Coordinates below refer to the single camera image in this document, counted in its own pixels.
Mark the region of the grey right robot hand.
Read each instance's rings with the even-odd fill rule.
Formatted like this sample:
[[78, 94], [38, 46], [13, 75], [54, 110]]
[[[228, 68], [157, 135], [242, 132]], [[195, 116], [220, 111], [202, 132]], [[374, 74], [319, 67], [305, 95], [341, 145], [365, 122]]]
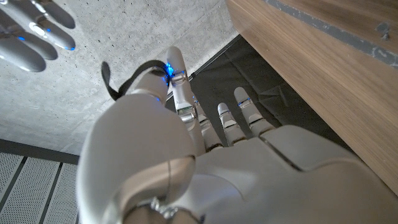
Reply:
[[42, 72], [60, 47], [75, 50], [72, 36], [58, 25], [75, 28], [75, 20], [55, 1], [1, 1], [1, 59], [27, 72]]

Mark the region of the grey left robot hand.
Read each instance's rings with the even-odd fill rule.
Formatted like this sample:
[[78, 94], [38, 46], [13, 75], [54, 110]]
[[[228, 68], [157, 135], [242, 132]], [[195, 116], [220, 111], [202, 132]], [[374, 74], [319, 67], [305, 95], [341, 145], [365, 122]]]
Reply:
[[222, 103], [223, 144], [177, 47], [109, 94], [80, 154], [80, 223], [397, 222], [397, 195], [364, 162], [306, 129], [271, 125], [241, 87], [253, 136]]

